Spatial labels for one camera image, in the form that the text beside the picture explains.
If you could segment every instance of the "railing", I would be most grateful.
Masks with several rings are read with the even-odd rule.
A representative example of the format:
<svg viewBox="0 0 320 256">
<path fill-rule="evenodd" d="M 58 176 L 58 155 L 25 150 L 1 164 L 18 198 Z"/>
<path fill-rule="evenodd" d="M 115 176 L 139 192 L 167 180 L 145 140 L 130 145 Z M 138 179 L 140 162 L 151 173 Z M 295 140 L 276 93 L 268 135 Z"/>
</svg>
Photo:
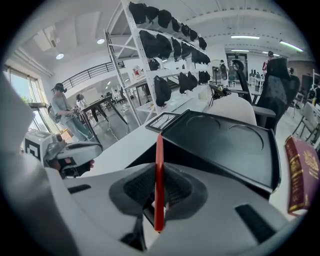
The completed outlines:
<svg viewBox="0 0 320 256">
<path fill-rule="evenodd" d="M 126 67 L 123 61 L 118 61 L 118 66 L 120 69 Z M 116 69 L 115 69 L 115 66 L 112 62 L 104 63 L 104 64 L 101 64 L 98 66 L 91 67 L 85 71 L 78 73 L 78 74 L 75 74 L 74 76 L 70 77 L 69 79 L 63 81 L 62 84 L 65 89 L 70 89 L 70 88 L 75 87 L 78 84 L 80 84 L 86 80 L 89 80 L 89 79 L 94 78 L 96 76 L 99 76 L 103 73 L 107 73 L 107 72 L 114 71 L 114 70 L 116 70 Z"/>
</svg>

